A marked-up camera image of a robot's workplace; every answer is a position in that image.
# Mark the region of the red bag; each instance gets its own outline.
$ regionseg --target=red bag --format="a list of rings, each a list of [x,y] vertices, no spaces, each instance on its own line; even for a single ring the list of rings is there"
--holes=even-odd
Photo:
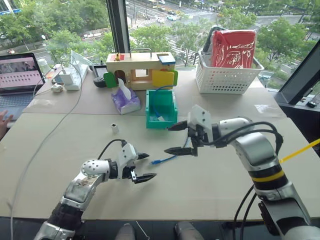
[[[254,59],[254,30],[223,30],[213,32],[212,62],[216,68],[250,69]]]

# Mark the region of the keyboard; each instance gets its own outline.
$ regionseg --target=keyboard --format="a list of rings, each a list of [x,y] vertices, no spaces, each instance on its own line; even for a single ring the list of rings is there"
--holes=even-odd
[[[32,94],[0,96],[0,108],[27,106],[32,98]]]

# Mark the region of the white plastic basket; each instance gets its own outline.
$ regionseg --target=white plastic basket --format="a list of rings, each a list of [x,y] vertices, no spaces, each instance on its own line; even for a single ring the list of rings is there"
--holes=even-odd
[[[253,58],[256,68],[227,68],[207,66],[199,51],[196,84],[202,94],[243,94],[265,68]]]

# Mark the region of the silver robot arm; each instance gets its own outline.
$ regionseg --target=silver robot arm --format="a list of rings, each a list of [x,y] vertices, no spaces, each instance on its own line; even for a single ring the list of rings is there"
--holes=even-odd
[[[215,124],[211,121],[210,113],[195,105],[187,121],[178,122],[168,129],[188,129],[193,148],[172,147],[165,152],[197,156],[198,147],[210,145],[222,148],[231,144],[261,199],[258,206],[269,232],[280,235],[283,240],[320,239],[320,229],[311,226],[309,213],[293,183],[287,179],[271,143],[260,132],[247,133],[254,129],[252,121],[245,117],[222,120]],[[246,125],[250,127],[232,134],[234,130]]]
[[[81,166],[80,173],[70,182],[60,202],[45,221],[34,240],[69,240],[82,224],[82,214],[93,198],[100,183],[109,179],[131,179],[135,184],[149,181],[156,176],[147,173],[137,176],[135,161],[148,157],[146,153],[136,152],[130,143],[122,143],[116,161],[88,160]]]

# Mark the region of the hand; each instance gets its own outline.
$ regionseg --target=hand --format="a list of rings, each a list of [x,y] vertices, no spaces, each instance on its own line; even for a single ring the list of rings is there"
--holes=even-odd
[[[5,136],[7,132],[7,125],[14,117],[13,115],[10,115],[6,120],[3,120],[7,112],[8,110],[0,112],[0,140]]]

